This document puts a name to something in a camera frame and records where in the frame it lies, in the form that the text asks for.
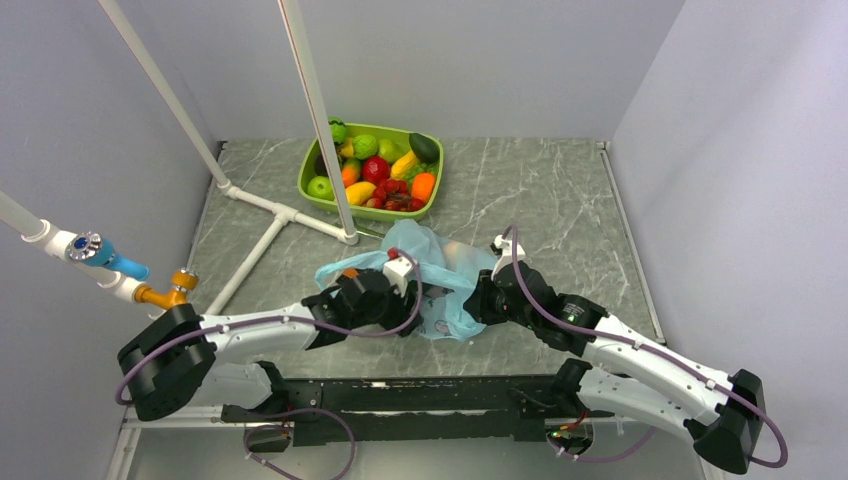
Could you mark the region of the light blue plastic bag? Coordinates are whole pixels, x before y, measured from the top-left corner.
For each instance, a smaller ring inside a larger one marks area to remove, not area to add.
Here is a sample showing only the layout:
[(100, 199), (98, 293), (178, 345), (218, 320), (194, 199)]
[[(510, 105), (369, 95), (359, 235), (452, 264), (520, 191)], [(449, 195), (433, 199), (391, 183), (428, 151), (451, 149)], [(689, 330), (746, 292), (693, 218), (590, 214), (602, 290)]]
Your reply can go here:
[(419, 263), (425, 283), (420, 310), (422, 323), (415, 333), (429, 340), (467, 341), (481, 333), (484, 325), (474, 321), (463, 304), (473, 293), (479, 272), (492, 269), (496, 259), (473, 246), (477, 250), (475, 265), (451, 270), (445, 265), (442, 252), (442, 247), (450, 241), (455, 240), (440, 237), (414, 220), (399, 220), (385, 234), (379, 249), (326, 264), (316, 271), (315, 281), (326, 288), (347, 268), (379, 270), (388, 259), (388, 249), (398, 247)]

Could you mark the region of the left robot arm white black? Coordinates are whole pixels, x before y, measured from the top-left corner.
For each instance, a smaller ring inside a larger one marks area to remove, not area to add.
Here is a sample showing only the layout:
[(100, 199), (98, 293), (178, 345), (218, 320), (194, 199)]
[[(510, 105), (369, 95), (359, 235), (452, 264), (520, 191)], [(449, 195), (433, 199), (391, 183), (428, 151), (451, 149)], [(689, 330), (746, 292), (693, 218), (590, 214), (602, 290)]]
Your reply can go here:
[(340, 276), (316, 295), (276, 310), (200, 315), (189, 304), (168, 309), (118, 354), (123, 373), (115, 400), (141, 421), (191, 404), (239, 407), (272, 420), (296, 403), (280, 371), (251, 356), (309, 351), (351, 337), (407, 336), (420, 322), (423, 280), (415, 264)]

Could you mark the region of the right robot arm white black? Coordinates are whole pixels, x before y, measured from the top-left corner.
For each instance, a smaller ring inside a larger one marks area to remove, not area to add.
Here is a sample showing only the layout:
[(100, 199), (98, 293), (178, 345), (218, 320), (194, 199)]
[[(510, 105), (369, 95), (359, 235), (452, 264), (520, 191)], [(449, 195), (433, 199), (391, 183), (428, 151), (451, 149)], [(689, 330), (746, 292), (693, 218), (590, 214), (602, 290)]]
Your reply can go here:
[(569, 353), (541, 392), (547, 414), (630, 417), (690, 441), (701, 458), (732, 473), (752, 461), (765, 410), (753, 373), (730, 375), (688, 360), (593, 301), (555, 292), (525, 262), (482, 271), (464, 308), (484, 325), (514, 322)]

